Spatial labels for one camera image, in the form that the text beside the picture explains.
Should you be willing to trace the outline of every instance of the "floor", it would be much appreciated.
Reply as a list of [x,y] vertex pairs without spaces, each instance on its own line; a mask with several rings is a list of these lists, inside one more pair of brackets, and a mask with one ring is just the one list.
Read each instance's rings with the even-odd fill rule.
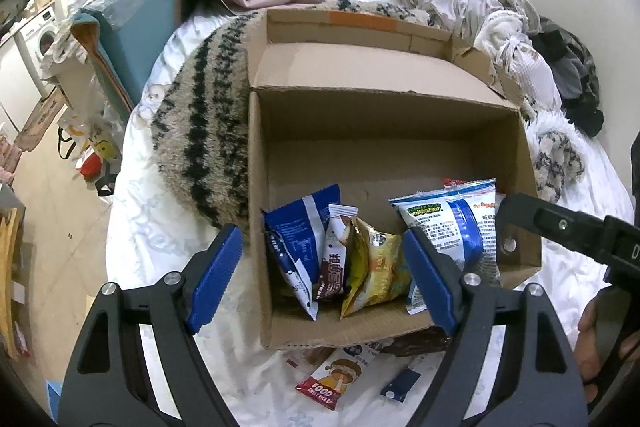
[[31,351],[16,371],[48,412],[45,380],[64,379],[87,297],[106,281],[111,207],[76,172],[73,161],[60,159],[55,123],[33,152],[22,154],[13,187],[26,206],[20,281],[28,294],[18,322]]

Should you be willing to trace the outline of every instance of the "white bedsheet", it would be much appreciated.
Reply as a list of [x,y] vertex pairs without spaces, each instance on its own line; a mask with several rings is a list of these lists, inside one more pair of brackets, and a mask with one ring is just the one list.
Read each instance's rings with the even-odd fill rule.
[[[122,171],[117,182],[106,245],[107,273],[123,289],[155,283],[181,270],[190,256],[206,248],[217,230],[186,212],[164,186],[153,161],[150,120],[164,90],[186,57],[226,20],[198,10],[167,42],[158,58],[143,100],[127,125]],[[587,172],[568,187],[560,204],[597,216],[633,220],[630,199],[596,140],[585,141]],[[548,241],[543,268],[532,280],[549,293],[571,341],[584,306],[602,286],[604,270],[592,260]],[[265,351],[258,339],[258,295],[247,261],[242,259],[210,325],[196,343],[218,390],[241,426],[358,427],[404,425],[424,396],[442,355],[432,355],[432,369],[418,380],[404,403],[380,396],[380,389],[406,366],[407,359],[381,355],[331,412],[297,393],[308,375],[286,365],[282,352]],[[150,327],[142,327],[143,346],[160,408],[178,416],[168,390]],[[503,331],[495,328],[474,400],[467,412],[484,409],[491,391]]]

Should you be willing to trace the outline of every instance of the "yellow snack package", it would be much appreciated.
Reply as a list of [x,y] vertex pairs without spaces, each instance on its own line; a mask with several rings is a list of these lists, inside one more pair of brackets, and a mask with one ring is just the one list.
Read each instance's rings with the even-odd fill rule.
[[411,286],[411,272],[409,267],[404,261],[404,252],[402,251],[402,238],[400,240],[401,246],[398,248],[398,257],[394,261],[392,268],[393,274],[391,275],[391,286],[389,286],[389,292],[386,294],[384,302],[392,301],[393,299],[406,295],[409,293],[409,287]]
[[350,289],[342,302],[340,318],[351,315],[364,306],[379,304],[402,295],[402,282],[394,285],[394,267],[399,266],[398,261],[402,257],[402,236],[379,232],[359,217],[354,217],[352,223],[353,240],[348,256],[350,271],[347,280]]

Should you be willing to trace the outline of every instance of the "washing machine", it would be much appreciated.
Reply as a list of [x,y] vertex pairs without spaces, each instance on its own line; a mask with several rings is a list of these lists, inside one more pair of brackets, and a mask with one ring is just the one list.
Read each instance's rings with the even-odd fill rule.
[[53,44],[57,31],[58,22],[52,5],[34,16],[15,36],[24,65],[42,99],[49,96],[54,86],[43,81],[45,75],[42,73],[40,63],[44,54]]

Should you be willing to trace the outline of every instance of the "metal screw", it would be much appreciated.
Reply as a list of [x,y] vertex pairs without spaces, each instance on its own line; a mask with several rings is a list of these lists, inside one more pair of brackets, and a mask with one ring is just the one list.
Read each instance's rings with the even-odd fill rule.
[[111,295],[114,291],[116,291],[116,283],[114,282],[106,282],[100,288],[100,291],[103,295]]
[[177,284],[180,282],[180,272],[169,272],[164,276],[164,284]]
[[481,282],[480,276],[477,273],[465,273],[463,279],[469,286],[478,286]]
[[545,292],[544,288],[537,283],[531,283],[527,286],[527,289],[529,290],[529,293],[535,297],[540,297]]
[[502,242],[502,247],[504,248],[504,251],[509,253],[515,252],[517,245],[518,244],[516,243],[516,240],[513,237],[505,237],[504,241]]

